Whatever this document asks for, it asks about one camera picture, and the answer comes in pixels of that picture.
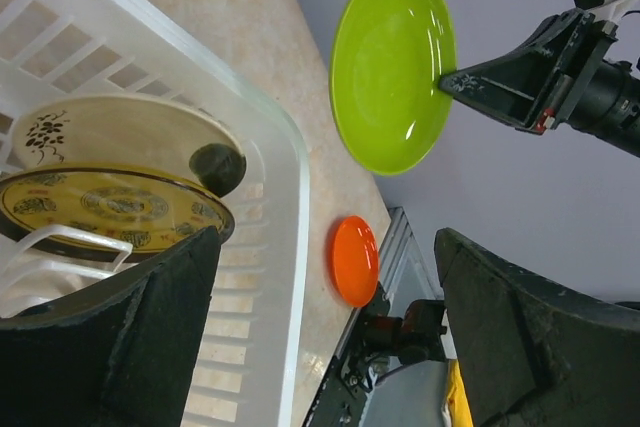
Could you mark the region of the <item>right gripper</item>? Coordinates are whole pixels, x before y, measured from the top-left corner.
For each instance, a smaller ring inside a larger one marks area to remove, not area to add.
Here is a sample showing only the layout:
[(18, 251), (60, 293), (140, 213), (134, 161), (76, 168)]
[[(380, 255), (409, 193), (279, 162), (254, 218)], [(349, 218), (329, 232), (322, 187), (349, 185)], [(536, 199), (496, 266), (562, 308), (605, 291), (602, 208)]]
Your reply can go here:
[(454, 100), (504, 125), (541, 135), (566, 124), (639, 155), (639, 79), (606, 58), (617, 26), (570, 10), (544, 19), (494, 60), (440, 77)]

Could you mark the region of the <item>white plastic dish rack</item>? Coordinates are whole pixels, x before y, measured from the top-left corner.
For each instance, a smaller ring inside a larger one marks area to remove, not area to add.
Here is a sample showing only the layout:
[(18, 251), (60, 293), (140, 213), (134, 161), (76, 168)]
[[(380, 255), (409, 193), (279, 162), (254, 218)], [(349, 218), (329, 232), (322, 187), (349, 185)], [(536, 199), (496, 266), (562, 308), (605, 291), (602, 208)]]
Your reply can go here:
[(1, 0), (1, 422), (286, 426), (287, 113), (146, 0)]

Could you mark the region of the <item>orange plate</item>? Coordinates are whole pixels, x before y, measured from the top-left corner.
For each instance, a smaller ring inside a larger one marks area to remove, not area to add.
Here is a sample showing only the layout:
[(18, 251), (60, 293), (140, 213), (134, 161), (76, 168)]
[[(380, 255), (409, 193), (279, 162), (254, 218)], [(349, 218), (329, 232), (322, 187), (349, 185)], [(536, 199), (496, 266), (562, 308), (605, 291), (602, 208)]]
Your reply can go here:
[(332, 226), (327, 242), (328, 273), (338, 295), (352, 308), (374, 297), (380, 274), (375, 235), (360, 216), (350, 215)]

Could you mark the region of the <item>black and yellow plate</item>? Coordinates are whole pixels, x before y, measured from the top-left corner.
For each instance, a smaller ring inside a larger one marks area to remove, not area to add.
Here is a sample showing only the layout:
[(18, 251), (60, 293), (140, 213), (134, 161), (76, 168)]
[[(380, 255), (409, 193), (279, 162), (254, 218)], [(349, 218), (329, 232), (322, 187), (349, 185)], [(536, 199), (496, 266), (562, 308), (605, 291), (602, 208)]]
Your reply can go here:
[(24, 170), (1, 181), (1, 233), (19, 241), (53, 224), (128, 242), (140, 262), (206, 227), (226, 242), (230, 209), (205, 188), (137, 166), (68, 163)]

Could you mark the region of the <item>cream plate with black marks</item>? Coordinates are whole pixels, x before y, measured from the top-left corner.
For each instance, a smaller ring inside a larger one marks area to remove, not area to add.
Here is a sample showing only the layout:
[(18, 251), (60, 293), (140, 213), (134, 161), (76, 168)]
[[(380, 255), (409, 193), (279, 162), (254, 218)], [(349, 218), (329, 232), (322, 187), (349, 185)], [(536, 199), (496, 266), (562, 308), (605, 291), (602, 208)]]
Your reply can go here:
[(126, 164), (163, 171), (224, 197), (245, 177), (246, 155), (211, 115), (149, 95), (58, 100), (20, 117), (12, 151), (27, 168), (59, 163)]

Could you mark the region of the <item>aluminium frame rail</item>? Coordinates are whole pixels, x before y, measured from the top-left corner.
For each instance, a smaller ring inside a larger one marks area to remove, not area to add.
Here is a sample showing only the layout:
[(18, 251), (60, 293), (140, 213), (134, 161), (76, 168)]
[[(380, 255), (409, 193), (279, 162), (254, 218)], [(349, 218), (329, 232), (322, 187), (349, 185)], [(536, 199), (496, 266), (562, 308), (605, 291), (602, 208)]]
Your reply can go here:
[(436, 295), (403, 208), (379, 248), (376, 290), (352, 311), (305, 426), (438, 426), (444, 366), (432, 360), (426, 309)]

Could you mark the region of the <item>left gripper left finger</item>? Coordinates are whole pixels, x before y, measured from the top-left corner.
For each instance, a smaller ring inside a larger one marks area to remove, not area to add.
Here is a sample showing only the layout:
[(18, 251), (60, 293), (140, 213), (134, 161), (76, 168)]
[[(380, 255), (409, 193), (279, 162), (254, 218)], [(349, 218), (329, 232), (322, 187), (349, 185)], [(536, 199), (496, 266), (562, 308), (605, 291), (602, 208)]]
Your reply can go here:
[(208, 227), (1, 321), (4, 426), (178, 426), (221, 251)]

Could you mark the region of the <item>green plate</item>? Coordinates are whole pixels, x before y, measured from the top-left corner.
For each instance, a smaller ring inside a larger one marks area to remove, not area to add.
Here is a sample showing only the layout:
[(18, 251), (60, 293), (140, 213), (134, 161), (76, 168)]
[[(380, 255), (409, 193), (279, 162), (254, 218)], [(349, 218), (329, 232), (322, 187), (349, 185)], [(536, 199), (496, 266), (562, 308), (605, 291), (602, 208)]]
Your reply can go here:
[(329, 97), (351, 156), (381, 176), (403, 174), (446, 124), (440, 78), (456, 68), (445, 0), (348, 0), (334, 36)]

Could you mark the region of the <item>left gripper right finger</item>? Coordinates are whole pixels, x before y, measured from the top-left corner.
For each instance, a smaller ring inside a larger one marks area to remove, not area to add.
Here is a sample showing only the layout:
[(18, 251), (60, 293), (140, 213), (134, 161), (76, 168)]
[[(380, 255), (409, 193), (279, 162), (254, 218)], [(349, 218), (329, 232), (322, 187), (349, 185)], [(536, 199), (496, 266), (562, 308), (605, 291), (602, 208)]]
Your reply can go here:
[(638, 425), (638, 304), (577, 292), (451, 228), (434, 253), (474, 425)]

